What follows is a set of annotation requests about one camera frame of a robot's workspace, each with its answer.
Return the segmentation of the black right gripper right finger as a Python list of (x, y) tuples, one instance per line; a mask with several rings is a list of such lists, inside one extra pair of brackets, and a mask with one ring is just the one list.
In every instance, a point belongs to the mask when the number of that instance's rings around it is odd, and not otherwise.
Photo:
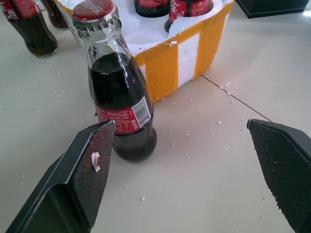
[(311, 231), (311, 139), (301, 130), (249, 119), (265, 182), (296, 233)]

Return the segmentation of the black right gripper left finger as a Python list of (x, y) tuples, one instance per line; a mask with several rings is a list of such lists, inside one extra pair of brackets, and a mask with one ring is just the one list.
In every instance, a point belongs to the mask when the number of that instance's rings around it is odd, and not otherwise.
[(114, 131), (115, 123), (105, 121), (78, 132), (47, 169), (7, 232), (90, 232), (108, 178)]

